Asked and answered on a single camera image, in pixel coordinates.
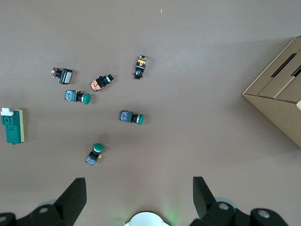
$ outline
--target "green electrical component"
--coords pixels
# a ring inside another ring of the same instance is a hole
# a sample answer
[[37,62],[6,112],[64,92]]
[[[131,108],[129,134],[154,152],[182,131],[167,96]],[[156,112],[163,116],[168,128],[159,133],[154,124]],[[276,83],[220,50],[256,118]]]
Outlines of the green electrical component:
[[20,144],[24,141],[24,126],[22,110],[2,108],[1,123],[5,125],[6,139],[8,143]]

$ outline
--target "metal screw terminal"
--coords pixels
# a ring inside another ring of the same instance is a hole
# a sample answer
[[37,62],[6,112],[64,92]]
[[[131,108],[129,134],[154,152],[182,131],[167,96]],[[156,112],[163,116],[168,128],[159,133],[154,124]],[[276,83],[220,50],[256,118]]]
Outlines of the metal screw terminal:
[[39,213],[45,213],[48,211],[47,207],[43,207],[42,209],[39,210]]
[[270,217],[269,213],[265,210],[259,210],[258,214],[259,214],[259,216],[261,216],[263,218],[269,218]]
[[4,221],[6,221],[6,219],[7,219],[6,216],[2,216],[2,217],[0,217],[0,222],[4,222]]
[[229,209],[229,206],[228,206],[227,204],[225,204],[225,203],[220,203],[218,206],[219,206],[222,210],[228,210],[228,209]]

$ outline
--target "small orange label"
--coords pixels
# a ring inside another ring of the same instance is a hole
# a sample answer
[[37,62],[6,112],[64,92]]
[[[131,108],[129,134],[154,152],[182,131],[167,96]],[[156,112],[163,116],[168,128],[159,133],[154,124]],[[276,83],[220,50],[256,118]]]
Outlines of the small orange label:
[[102,89],[102,88],[100,88],[100,86],[97,84],[96,80],[94,80],[93,82],[91,82],[90,85],[92,86],[92,89],[93,89],[94,91],[99,91],[99,90]]
[[145,64],[145,61],[143,60],[138,60],[139,66],[143,66]]

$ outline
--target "cardboard box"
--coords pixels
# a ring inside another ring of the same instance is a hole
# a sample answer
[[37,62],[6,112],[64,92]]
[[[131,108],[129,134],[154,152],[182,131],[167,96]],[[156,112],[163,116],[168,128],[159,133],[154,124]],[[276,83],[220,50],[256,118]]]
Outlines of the cardboard box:
[[301,147],[301,36],[294,38],[242,95]]

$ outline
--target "electrical component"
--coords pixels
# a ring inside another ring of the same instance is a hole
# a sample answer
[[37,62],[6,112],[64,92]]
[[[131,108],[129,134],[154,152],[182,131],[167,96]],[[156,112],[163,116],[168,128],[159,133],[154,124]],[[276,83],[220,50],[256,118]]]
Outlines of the electrical component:
[[147,59],[148,59],[147,56],[139,55],[138,61],[136,63],[136,69],[134,70],[135,79],[140,79],[141,77],[143,77],[142,75],[145,69],[145,64]]
[[111,74],[108,74],[106,76],[98,76],[98,79],[92,81],[90,83],[90,85],[91,85],[92,89],[94,90],[94,92],[97,92],[97,91],[101,90],[102,88],[104,88],[109,83],[111,83],[113,79],[114,78]]
[[98,158],[101,158],[100,152],[104,150],[104,147],[102,144],[94,144],[93,150],[90,152],[90,154],[86,158],[86,163],[93,166]]
[[20,219],[14,213],[0,213],[0,226],[73,226],[86,203],[86,180],[76,178],[53,205],[39,206]]
[[24,141],[23,111],[2,108],[1,123],[5,125],[8,143],[20,144]]
[[69,69],[60,69],[60,68],[56,68],[54,67],[51,71],[51,74],[53,76],[53,78],[55,79],[56,77],[58,77],[60,79],[60,83],[61,84],[69,84],[71,77],[72,77],[72,70]]
[[73,102],[83,102],[84,104],[89,104],[91,100],[91,95],[89,93],[82,93],[81,91],[75,90],[66,90],[65,92],[65,100],[73,101]]
[[153,212],[140,212],[135,214],[129,222],[123,226],[169,226],[161,217]]
[[144,119],[143,114],[134,114],[133,112],[122,110],[120,112],[120,119],[121,121],[128,122],[128,123],[139,123],[142,125]]

